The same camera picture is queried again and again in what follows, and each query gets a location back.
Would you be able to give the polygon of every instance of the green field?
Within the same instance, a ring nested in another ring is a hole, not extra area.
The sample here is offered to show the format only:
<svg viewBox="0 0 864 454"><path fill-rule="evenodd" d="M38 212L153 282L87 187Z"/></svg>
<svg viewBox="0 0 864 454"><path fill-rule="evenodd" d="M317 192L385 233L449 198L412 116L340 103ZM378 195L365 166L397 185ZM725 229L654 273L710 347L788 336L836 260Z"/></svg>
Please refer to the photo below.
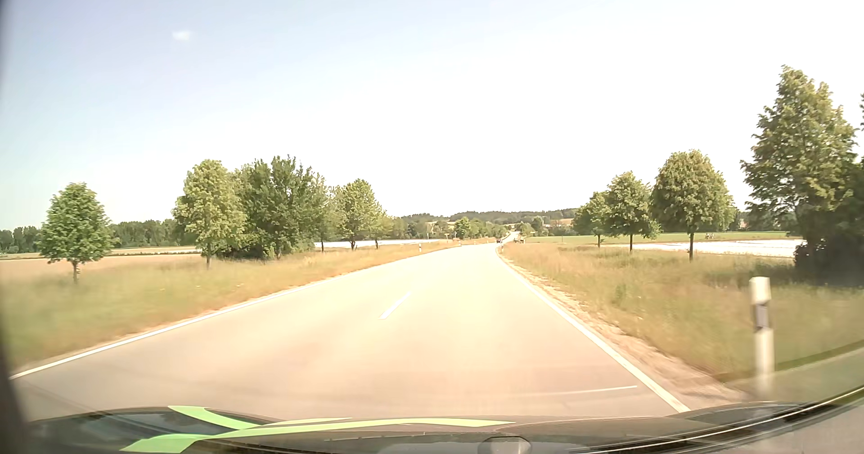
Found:
<svg viewBox="0 0 864 454"><path fill-rule="evenodd" d="M619 243L629 243L629 236L618 236L615 238L602 236L602 245L613 245ZM735 241L740 239L785 239L785 231L727 231L725 233L715 233L714 238L705 238L705 233L697 233L693 237L694 241ZM633 236L633 243L674 243L680 241L689 241L690 238L686 233L661 233L654 239L642 238L641 236ZM532 236L526 239L528 243L567 243L569 245L596 245L596 236Z"/></svg>

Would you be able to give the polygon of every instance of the car hood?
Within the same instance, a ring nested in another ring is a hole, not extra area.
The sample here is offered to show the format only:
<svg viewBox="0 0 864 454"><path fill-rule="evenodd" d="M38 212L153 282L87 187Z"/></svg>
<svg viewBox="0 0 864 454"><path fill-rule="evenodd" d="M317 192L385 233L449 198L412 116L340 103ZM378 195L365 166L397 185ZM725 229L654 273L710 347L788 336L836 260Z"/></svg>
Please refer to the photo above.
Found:
<svg viewBox="0 0 864 454"><path fill-rule="evenodd" d="M760 402L638 418L483 415L280 420L170 405L50 418L31 423L30 430L34 441L45 447L162 454L193 446L196 452L224 452L251 445L256 451L340 454L416 452L416 445L465 454L659 452L746 438L776 427L772 419L782 423L777 419L800 415L806 407Z"/></svg>

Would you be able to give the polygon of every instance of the dashed center line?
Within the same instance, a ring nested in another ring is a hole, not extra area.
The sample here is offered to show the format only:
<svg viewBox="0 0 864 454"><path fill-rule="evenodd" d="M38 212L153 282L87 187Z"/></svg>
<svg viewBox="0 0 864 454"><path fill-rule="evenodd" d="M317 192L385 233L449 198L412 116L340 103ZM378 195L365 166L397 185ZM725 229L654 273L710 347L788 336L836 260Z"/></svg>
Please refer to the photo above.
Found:
<svg viewBox="0 0 864 454"><path fill-rule="evenodd" d="M394 302L393 305L391 305L388 310L385 310L383 312L383 314L378 319L386 319L387 316L390 316L396 310L396 307L399 307L399 305L401 305L402 303L405 302L405 299L408 298L409 295L411 295L411 292L408 292L405 295L403 295L402 298L400 298L399 300Z"/></svg>

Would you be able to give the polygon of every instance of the white edge line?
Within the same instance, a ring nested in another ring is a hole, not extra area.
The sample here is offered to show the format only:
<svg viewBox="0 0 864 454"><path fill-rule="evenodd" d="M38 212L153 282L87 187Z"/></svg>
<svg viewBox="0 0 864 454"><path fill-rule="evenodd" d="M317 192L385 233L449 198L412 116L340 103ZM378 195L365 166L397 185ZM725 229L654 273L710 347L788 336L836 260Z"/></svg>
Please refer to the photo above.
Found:
<svg viewBox="0 0 864 454"><path fill-rule="evenodd" d="M347 278L347 277L351 277L352 275L356 275L356 274L359 274L359 273L362 273L362 272L368 272L368 271L373 270L373 269L375 269L375 268L378 268L378 267L380 267L380 266L387 266L387 265L390 265L390 264L394 264L394 263L396 263L396 262L407 261L407 260L415 259L415 258L417 258L417 257L423 257L424 255L427 255L427 254L429 254L429 253L434 253L434 252L427 252L427 253L424 253L424 254L422 254L422 255L414 255L414 256L412 256L412 257L405 257L404 259L400 259L400 260L397 260L397 261L391 261L391 262L383 263L383 264L380 264L380 265L373 265L373 266L370 266L370 267L368 267L368 268L361 268L360 270L355 270L355 271L353 271L353 272L348 272L348 273L346 273L346 274L344 274L344 275L340 275L340 276L338 276L338 277L330 277L329 279L323 279L323 280L320 280L320 281L315 282L315 283L307 283L307 284L305 284L305 285L300 285L300 286L295 287L295 288L293 288L293 289L286 289L286 290L284 290L284 291L274 292L274 293L272 293L272 294L270 294L270 295L268 295L268 296L260 297L260 298L257 298L257 299L253 299L253 300L250 300L250 301L244 302L244 303L242 303L242 304L234 305L234 306L232 306L232 307L229 307L228 309L217 310L216 312L212 312L212 313L210 313L210 314L207 314L206 316L195 317L194 319L189 319L188 321L183 321L182 323L173 324L173 325L170 325L170 326L165 327L165 328L161 328L161 329L157 329L157 330L155 330L155 331L150 331L150 332L148 332L148 333L144 333L144 334L142 334L142 335L138 335L138 336L135 336L135 337L130 337L130 338L128 338L128 339L124 339L123 341L118 341L118 342L112 342L112 343L110 343L110 344L105 344L104 346L99 347L99 348L97 348L97 349L90 349L90 350L85 351L85 352L83 352L83 353L78 353L77 355L72 355L72 356L70 356L69 358L63 358L62 360L52 361L52 362L50 362L50 363L48 363L48 364L44 364L44 365L42 365L42 366L39 366L39 367L36 367L36 368L33 368L33 369L28 369L28 370L22 371L22 372L20 372L20 373L15 373L15 374L11 375L11 376L9 377L9 379L10 379L10 380L16 380L16 379L18 379L18 378L21 378L22 376L25 376L25 375L28 375L28 374L31 374L31 373L36 373L36 372L38 372L38 371L43 371L44 369L49 369L49 368L51 368L51 367L55 367L55 366L61 365L61 364L63 364L63 363L68 363L68 362L73 361L73 360L78 360L78 359L84 358L84 357L86 357L86 356L95 355L96 353L101 353L102 351L106 351L106 350L108 350L108 349L113 349L113 348L116 348L117 346L123 346L124 344L129 344L130 342L139 341L139 340L142 340L142 339L144 339L144 338L146 338L146 337L155 336L155 335L157 335L157 334L161 334L161 333L163 333L163 332L167 332L167 331L170 331L170 330L173 330L173 329L176 329L176 328L181 328L181 327L183 327L183 326L188 326L189 324L199 323L199 322L201 322L201 321L203 321L203 320L205 320L205 319L209 319L209 318L211 318L211 317L221 316L221 315L223 315L223 314L227 314L228 312L232 312L232 311L234 311L234 310L243 309L243 307L249 307L250 305L260 304L260 303L262 303L262 302L266 302L266 301L271 300L271 299L274 299L274 298L278 298L278 297L286 296L287 294L291 294L291 293L294 293L294 292L299 292L299 291L302 291L302 290L304 290L304 289L311 289L312 287L317 287L318 285L323 285L324 283L330 283L330 282L334 282L334 281L336 281L336 280L345 279L345 278Z"/></svg>
<svg viewBox="0 0 864 454"><path fill-rule="evenodd" d="M383 314L378 319L386 319L387 316L390 316L396 310L396 307L399 307L399 305L401 305L402 303L405 302L405 299L408 298L409 295L411 295L410 291L408 291L408 293L403 295L402 298L400 298L399 300L394 302L393 305L391 305L388 310L385 310L383 312Z"/></svg>
<svg viewBox="0 0 864 454"><path fill-rule="evenodd" d="M630 361L628 361L626 358L621 356L621 354L618 351L615 351L614 349L612 349L611 346L609 346L605 341L600 339L594 332L592 332L590 329L585 327L582 323L577 321L575 319L575 317L570 316L569 314L567 314L567 312L564 312L560 307L553 304L552 301L550 301L546 297L546 295L540 293L537 289L535 289L533 285L528 283L527 280L525 280L521 275L519 275L515 270L513 270L508 264L506 264L504 259L502 259L500 256L499 256L499 260L501 262L501 265L503 267L505 267L508 272L511 272L513 274L513 277L516 278L516 280L521 282L525 287L528 287L528 289L531 290L531 292L534 292L535 296L539 297L540 300L544 301L544 303L546 303L546 305L550 306L555 312L557 312L559 316L563 317L565 321L570 323L570 325L572 325L573 327L577 328L580 333L585 335L594 344L599 346L599 348L602 349L607 355L610 355L613 360L618 361L618 363L622 367L624 367L624 369L629 371L640 382L644 383L644 385L646 387L648 387L649 389L651 389L651 391L656 393L658 397L663 399L666 403L668 403L672 408L674 408L679 413L689 412L689 410L690 410L689 407L687 407L685 404L683 404L679 399L675 398L675 396L672 393L669 393L665 388L660 386L657 382L654 382L654 380L652 380L651 377L649 377L647 374L643 373L642 370L636 368L635 365L633 365Z"/></svg>

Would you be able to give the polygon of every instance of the dry grass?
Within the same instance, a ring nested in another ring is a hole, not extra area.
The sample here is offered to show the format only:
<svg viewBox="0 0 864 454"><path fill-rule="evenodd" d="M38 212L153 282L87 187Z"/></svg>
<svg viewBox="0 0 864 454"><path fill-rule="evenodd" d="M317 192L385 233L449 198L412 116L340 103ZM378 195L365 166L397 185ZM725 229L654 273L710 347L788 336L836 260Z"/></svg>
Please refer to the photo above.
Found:
<svg viewBox="0 0 864 454"><path fill-rule="evenodd" d="M517 265L551 279L582 307L709 373L752 368L748 281L772 279L776 356L783 364L864 340L864 290L795 280L792 261L534 244L504 247Z"/></svg>
<svg viewBox="0 0 864 454"><path fill-rule="evenodd" d="M601 236L603 244L618 244L629 243L629 236ZM705 238L705 233L696 234L693 237L694 241L735 241L738 239L787 239L785 231L727 231L724 233L715 233L714 238ZM527 239L529 243L567 243L568 245L596 245L596 236L532 236ZM686 233L661 233L654 239L642 238L634 236L633 243L677 243L682 241L690 241L689 235Z"/></svg>
<svg viewBox="0 0 864 454"><path fill-rule="evenodd" d="M423 252L453 245L424 243ZM18 368L208 310L417 254L416 245L389 245L379 250L300 253L268 263L213 261L209 271L197 255L115 257L85 267L78 286L72 283L71 267L65 263L3 263L0 305L6 344L13 368Z"/></svg>

